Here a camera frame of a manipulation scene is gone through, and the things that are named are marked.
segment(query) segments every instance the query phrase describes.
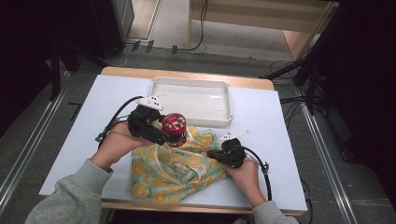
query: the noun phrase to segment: wooden table edge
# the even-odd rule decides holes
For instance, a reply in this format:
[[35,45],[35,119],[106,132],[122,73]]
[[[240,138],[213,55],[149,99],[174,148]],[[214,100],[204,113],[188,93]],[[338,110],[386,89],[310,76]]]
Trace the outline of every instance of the wooden table edge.
[[206,73],[191,73],[123,67],[106,67],[102,70],[101,75],[117,77],[138,77],[148,79],[154,79],[155,77],[178,77],[200,80],[217,80],[224,81],[232,87],[242,87],[268,91],[274,90],[274,84],[271,80],[255,77],[233,77],[228,75],[212,75]]
[[[103,200],[102,207],[107,209],[122,209],[136,211],[160,211],[182,213],[217,213],[217,214],[251,214],[251,208],[238,208],[227,206],[210,206],[194,204],[157,204],[140,201]],[[286,216],[300,216],[304,211],[281,210]]]

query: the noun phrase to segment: black panel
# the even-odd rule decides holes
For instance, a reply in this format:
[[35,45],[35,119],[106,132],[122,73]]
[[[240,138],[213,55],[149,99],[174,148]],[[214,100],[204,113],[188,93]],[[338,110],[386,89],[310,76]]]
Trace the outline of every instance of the black panel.
[[58,0],[58,36],[96,57],[108,58],[122,49],[119,26],[109,0]]
[[[0,136],[50,83],[50,69],[44,61],[50,54],[49,40],[40,28],[42,20],[26,9],[40,12],[42,5],[14,6],[0,6]],[[23,12],[32,16],[29,21]]]
[[350,2],[318,57],[321,86],[348,127],[336,131],[352,134],[342,143],[378,174],[396,207],[396,6]]

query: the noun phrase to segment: table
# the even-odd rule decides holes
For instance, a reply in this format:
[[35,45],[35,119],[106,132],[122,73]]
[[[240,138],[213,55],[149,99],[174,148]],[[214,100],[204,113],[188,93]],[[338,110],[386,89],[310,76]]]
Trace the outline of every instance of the table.
[[[204,2],[190,0],[187,43],[191,20],[201,19]],[[205,21],[283,30],[291,56],[297,61],[315,35],[326,27],[334,9],[333,2],[319,0],[210,0]]]
[[[228,77],[209,74],[194,74],[185,72],[159,71],[147,69],[131,69],[107,67],[102,71],[92,85],[92,89],[80,110],[75,124],[67,136],[64,146],[52,166],[49,176],[40,190],[42,195],[50,195],[54,184],[66,175],[77,171],[82,163],[97,149],[93,141],[111,119],[115,111],[126,100],[136,95],[148,94],[151,80],[155,77],[181,77],[201,80],[221,80],[230,85],[230,94],[233,104],[233,121],[224,129],[213,129],[221,136],[232,128],[246,128],[250,133],[240,138],[244,146],[254,149],[255,152],[270,164],[269,176],[272,184],[273,198],[279,208],[288,215],[301,215],[306,211],[304,193],[299,179],[295,159],[291,150],[290,140],[278,101],[277,92],[271,81],[257,78]],[[257,103],[255,109],[246,111],[252,102],[258,102],[255,97],[268,97],[268,101]],[[126,107],[128,113],[135,105]],[[248,122],[244,116],[257,117],[257,113],[267,118],[265,130],[261,130],[260,118]],[[278,122],[271,119],[278,117]],[[248,214],[248,201],[230,179],[216,180],[208,188],[199,191],[176,205],[162,205],[132,199],[130,170],[131,154],[123,157],[112,166],[115,171],[104,188],[102,194],[103,207],[115,209],[155,210],[175,212],[207,212]],[[260,175],[262,192],[266,195],[265,182]]]

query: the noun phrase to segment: red jar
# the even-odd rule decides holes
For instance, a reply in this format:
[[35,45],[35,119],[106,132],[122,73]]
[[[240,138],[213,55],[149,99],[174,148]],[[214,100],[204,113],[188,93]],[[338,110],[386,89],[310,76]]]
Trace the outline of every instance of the red jar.
[[187,141],[186,118],[181,114],[168,114],[162,119],[163,131],[169,133],[167,141],[169,147],[181,147]]

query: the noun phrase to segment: human hand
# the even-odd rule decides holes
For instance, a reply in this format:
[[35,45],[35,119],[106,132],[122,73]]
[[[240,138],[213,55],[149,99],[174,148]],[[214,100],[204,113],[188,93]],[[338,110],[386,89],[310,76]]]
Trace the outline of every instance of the human hand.
[[233,178],[233,182],[247,197],[252,207],[266,203],[259,185],[259,165],[245,157],[239,168],[223,165],[224,170]]
[[153,145],[152,142],[144,138],[133,137],[128,130],[128,123],[116,124],[109,132],[105,142],[99,147],[91,157],[91,161],[104,170],[137,147],[147,147]]

